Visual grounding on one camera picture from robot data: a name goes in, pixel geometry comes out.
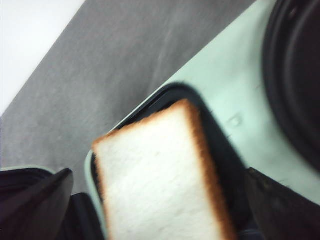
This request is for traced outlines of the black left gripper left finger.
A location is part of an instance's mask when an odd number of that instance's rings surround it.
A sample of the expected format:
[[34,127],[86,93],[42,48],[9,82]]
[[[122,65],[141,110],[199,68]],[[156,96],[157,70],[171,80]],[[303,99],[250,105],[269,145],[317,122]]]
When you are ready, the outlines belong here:
[[73,172],[66,168],[0,203],[2,240],[54,240],[67,212]]

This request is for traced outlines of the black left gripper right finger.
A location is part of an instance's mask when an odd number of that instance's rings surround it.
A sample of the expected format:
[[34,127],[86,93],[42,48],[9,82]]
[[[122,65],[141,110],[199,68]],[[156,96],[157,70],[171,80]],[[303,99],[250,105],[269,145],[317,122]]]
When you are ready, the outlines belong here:
[[320,206],[254,168],[245,173],[253,217],[266,240],[318,240]]

